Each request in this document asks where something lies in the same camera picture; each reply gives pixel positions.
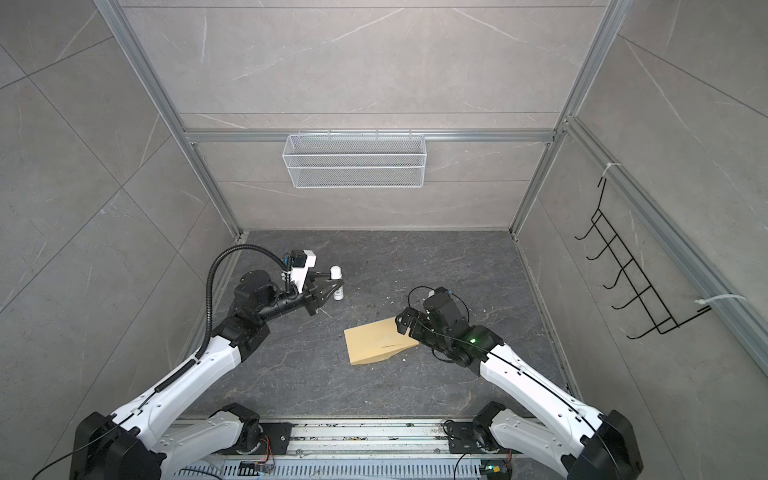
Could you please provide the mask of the white glue stick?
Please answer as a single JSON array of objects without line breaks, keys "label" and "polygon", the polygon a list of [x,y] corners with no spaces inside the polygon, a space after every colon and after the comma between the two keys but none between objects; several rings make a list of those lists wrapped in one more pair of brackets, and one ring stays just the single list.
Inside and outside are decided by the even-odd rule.
[{"label": "white glue stick", "polygon": [[335,301],[341,301],[344,299],[343,290],[343,278],[342,269],[340,266],[334,265],[330,269],[330,279],[333,281],[336,289],[333,292],[333,298]]}]

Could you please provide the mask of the tan paper envelope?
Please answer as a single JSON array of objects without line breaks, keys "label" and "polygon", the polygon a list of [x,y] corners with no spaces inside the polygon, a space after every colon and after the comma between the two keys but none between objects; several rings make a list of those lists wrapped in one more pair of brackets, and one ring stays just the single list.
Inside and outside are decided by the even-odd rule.
[{"label": "tan paper envelope", "polygon": [[418,345],[398,332],[394,317],[346,329],[344,337],[353,366],[378,363]]}]

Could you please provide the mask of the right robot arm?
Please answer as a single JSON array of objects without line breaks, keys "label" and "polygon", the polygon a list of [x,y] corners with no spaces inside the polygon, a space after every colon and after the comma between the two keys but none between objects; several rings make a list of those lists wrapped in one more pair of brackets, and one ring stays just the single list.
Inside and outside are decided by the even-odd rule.
[{"label": "right robot arm", "polygon": [[397,331],[465,367],[531,413],[526,419],[498,402],[473,420],[486,451],[513,450],[565,479],[636,479],[644,469],[632,423],[620,412],[602,413],[528,365],[505,341],[469,321],[465,302],[439,287],[421,309],[407,306]]}]

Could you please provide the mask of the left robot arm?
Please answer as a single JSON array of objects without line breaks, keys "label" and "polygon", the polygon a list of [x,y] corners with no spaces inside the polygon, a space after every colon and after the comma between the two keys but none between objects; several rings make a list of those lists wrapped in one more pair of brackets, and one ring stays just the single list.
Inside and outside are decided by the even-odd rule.
[{"label": "left robot arm", "polygon": [[252,451],[260,440],[258,415],[229,404],[210,418],[170,433],[177,418],[219,378],[263,343],[269,321],[304,309],[314,315],[343,286],[341,269],[297,270],[283,291],[261,270],[246,273],[228,316],[212,330],[201,355],[192,355],[153,387],[110,415],[97,412],[77,427],[72,479],[168,479],[219,450]]}]

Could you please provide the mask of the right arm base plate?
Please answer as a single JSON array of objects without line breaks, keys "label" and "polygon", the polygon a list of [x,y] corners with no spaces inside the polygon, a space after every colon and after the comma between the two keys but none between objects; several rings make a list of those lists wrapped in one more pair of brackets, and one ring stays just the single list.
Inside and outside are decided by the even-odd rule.
[{"label": "right arm base plate", "polygon": [[486,453],[472,422],[448,419],[442,423],[442,430],[451,454]]}]

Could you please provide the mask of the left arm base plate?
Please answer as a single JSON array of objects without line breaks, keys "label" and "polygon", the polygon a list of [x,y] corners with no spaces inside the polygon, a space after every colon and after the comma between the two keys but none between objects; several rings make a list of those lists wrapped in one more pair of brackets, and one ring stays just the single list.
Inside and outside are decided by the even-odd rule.
[{"label": "left arm base plate", "polygon": [[266,457],[267,452],[285,455],[293,425],[291,423],[252,423],[243,427],[235,450],[239,454]]}]

